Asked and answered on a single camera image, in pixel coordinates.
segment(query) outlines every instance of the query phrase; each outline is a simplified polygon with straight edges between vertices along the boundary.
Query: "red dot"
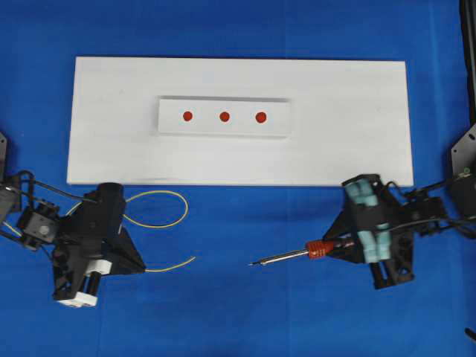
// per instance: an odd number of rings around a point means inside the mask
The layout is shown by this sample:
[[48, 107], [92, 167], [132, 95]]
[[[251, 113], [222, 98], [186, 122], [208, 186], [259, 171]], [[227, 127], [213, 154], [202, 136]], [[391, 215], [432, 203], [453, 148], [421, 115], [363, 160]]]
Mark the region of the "red dot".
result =
[[226, 123], [227, 121], [230, 120], [230, 114], [228, 112], [222, 112], [220, 114], [220, 120], [223, 122], [223, 123]]
[[258, 123], [264, 123], [266, 121], [266, 113], [265, 112], [259, 112], [256, 114], [256, 121]]
[[185, 120], [185, 121], [191, 121], [192, 118], [193, 118], [192, 112], [185, 112], [185, 113], [184, 113], [184, 120]]

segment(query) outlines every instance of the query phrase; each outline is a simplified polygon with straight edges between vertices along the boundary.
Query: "red handle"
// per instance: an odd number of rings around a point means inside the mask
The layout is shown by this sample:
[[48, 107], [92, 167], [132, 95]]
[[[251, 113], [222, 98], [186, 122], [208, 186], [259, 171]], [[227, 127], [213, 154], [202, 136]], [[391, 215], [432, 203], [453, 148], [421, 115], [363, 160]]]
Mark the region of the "red handle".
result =
[[306, 249], [309, 251], [310, 259], [324, 258], [332, 249], [334, 249], [334, 242], [322, 240], [313, 240], [306, 243]]

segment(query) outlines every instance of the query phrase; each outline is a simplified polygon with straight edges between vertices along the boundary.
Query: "metal rod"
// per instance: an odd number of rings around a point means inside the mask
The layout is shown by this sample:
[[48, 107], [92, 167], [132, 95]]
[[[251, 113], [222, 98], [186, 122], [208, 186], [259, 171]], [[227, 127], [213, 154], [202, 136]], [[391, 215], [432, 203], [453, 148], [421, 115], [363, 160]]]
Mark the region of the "metal rod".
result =
[[250, 263], [249, 265], [255, 266], [257, 264], [260, 264], [262, 266], [265, 266], [266, 264], [269, 264], [269, 263], [275, 263], [275, 262], [279, 262], [280, 260], [300, 257], [301, 255], [307, 255], [308, 253], [309, 251], [307, 249], [301, 249], [300, 251], [290, 251], [289, 253], [274, 255], [273, 257], [262, 258], [258, 260], [257, 262]]

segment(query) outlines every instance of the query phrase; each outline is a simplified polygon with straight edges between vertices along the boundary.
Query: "blue tablecloth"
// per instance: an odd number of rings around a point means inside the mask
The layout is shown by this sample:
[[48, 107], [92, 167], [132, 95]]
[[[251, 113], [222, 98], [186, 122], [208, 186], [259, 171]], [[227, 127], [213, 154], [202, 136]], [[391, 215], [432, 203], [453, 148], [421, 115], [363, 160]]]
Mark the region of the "blue tablecloth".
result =
[[[448, 148], [469, 128], [456, 0], [4, 0], [0, 131], [10, 139], [8, 171], [29, 169], [78, 194], [93, 187], [65, 183], [76, 55], [404, 60], [418, 185], [449, 173]], [[126, 195], [145, 189], [128, 187]], [[321, 237], [341, 209], [337, 187], [176, 190], [190, 200], [182, 224], [126, 227], [147, 263], [196, 261], [169, 273], [107, 277], [95, 309], [53, 302], [46, 257], [1, 240], [0, 354], [473, 356], [463, 334], [476, 327], [473, 242], [454, 232], [417, 238], [415, 281], [375, 291], [365, 265], [302, 258], [247, 266]], [[38, 194], [63, 213], [72, 205]], [[180, 211], [167, 197], [128, 207], [147, 222]]]

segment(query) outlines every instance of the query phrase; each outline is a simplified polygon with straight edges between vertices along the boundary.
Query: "white wooden board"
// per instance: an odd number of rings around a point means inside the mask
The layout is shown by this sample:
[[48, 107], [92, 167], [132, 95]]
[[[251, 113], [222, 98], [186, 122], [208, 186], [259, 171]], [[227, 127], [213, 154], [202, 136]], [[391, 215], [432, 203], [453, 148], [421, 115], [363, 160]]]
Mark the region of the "white wooden board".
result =
[[413, 184], [404, 62], [77, 58], [71, 184], [339, 185], [359, 173]]

